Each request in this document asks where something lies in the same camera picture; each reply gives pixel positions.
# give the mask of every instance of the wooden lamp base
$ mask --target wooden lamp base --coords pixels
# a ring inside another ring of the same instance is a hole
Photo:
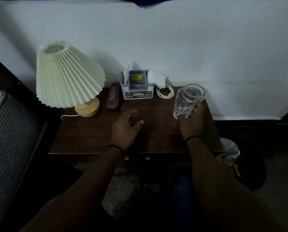
[[[100,102],[97,97],[84,104],[74,107],[75,111],[82,117],[90,117],[96,114],[100,109]]]

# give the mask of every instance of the yellow label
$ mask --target yellow label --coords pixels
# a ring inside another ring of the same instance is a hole
[[[132,76],[132,80],[142,80],[142,76]]]

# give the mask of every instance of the cream lampshade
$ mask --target cream lampshade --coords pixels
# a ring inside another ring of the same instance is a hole
[[[83,116],[100,109],[98,95],[105,81],[102,67],[65,41],[38,49],[37,97],[47,106],[75,107]]]

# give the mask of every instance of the black wristband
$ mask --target black wristband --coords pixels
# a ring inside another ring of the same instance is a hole
[[[198,135],[192,135],[192,136],[186,138],[186,140],[184,141],[184,144],[187,145],[187,142],[188,142],[190,139],[192,139],[192,138],[199,138],[200,140],[202,140],[200,136],[198,136]]]
[[[117,146],[117,145],[111,144],[111,145],[109,145],[107,148],[109,148],[109,147],[116,147],[117,149],[119,149],[119,150],[123,153],[123,155],[126,155],[126,152],[125,152],[122,148],[120,148],[119,146]]]

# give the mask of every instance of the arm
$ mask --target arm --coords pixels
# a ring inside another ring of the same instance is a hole
[[[113,125],[111,144],[126,151],[143,126],[139,121],[130,127],[129,119],[137,110],[125,112]],[[123,153],[109,147],[67,191],[45,206],[22,230],[26,231],[83,231],[93,212],[100,206],[107,186]]]
[[[198,102],[190,118],[179,116],[184,140],[201,136],[205,106]],[[282,231],[257,197],[212,155],[199,138],[187,142],[192,180],[206,215],[220,230]]]

